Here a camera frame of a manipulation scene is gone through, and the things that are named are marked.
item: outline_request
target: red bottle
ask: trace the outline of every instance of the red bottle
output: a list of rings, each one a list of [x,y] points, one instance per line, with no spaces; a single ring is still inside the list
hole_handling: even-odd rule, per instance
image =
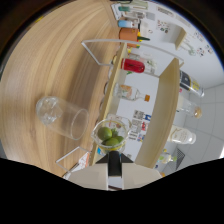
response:
[[[123,58],[121,61],[121,68],[127,71],[142,73],[145,71],[145,65],[141,61]]]

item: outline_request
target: fruit bowl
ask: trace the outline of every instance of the fruit bowl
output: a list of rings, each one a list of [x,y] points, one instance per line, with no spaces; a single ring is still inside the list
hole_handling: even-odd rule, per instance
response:
[[[104,154],[110,151],[124,151],[129,129],[120,120],[105,119],[100,121],[92,131],[91,137]]]

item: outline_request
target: wooden surface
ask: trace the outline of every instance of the wooden surface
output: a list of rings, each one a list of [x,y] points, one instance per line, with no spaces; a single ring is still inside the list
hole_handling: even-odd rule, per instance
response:
[[[166,144],[176,113],[179,93],[179,61],[174,58],[159,77],[156,101],[135,163],[154,168]]]
[[[106,119],[108,113],[117,114],[117,109],[118,109],[120,99],[117,97],[113,97],[113,88],[116,83],[124,84],[125,82],[127,71],[121,69],[120,67],[121,67],[122,58],[127,57],[127,54],[128,54],[127,44],[121,43],[120,49],[117,53],[116,62],[114,64],[114,67],[110,76],[107,92],[104,97],[104,102],[102,105],[102,110],[100,111],[100,116],[98,121]],[[97,154],[97,149],[98,149],[98,146],[94,143],[93,150],[90,155],[90,161],[89,161],[90,165],[94,165],[98,161],[98,159],[101,158],[101,156]]]
[[[81,45],[88,39],[118,39],[119,27],[109,0],[78,0],[36,23],[20,40],[0,83],[0,137],[9,160],[35,165],[57,176],[65,171],[55,161],[77,146],[92,149],[90,133],[99,115],[109,67],[99,66]],[[118,43],[88,45],[109,63]],[[86,108],[90,121],[83,138],[74,141],[46,128],[35,106],[44,96],[57,96]],[[73,167],[84,151],[62,160]]]
[[[186,35],[187,35],[186,31],[181,27],[180,34],[175,41],[176,50],[178,50]]]

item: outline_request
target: glass bowl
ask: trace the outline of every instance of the glass bowl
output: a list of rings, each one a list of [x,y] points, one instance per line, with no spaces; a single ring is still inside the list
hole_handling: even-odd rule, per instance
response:
[[[104,144],[102,144],[104,141],[101,140],[98,137],[98,130],[101,127],[108,127],[110,129],[115,129],[117,131],[117,136],[122,136],[123,140],[113,146],[106,146]],[[127,128],[127,126],[120,120],[117,119],[104,119],[102,121],[100,121],[95,128],[92,131],[91,137],[93,138],[93,140],[95,141],[95,143],[99,146],[99,148],[101,149],[103,154],[108,154],[110,151],[119,151],[120,153],[122,153],[125,149],[124,145],[128,139],[128,134],[129,134],[129,130]]]

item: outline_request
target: orange cup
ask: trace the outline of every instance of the orange cup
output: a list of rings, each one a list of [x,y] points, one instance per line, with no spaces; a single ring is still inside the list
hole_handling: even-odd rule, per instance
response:
[[[138,32],[139,32],[139,29],[135,29],[135,28],[121,28],[119,33],[119,39],[138,42],[138,39],[137,39]],[[136,48],[137,44],[127,44],[127,46]]]

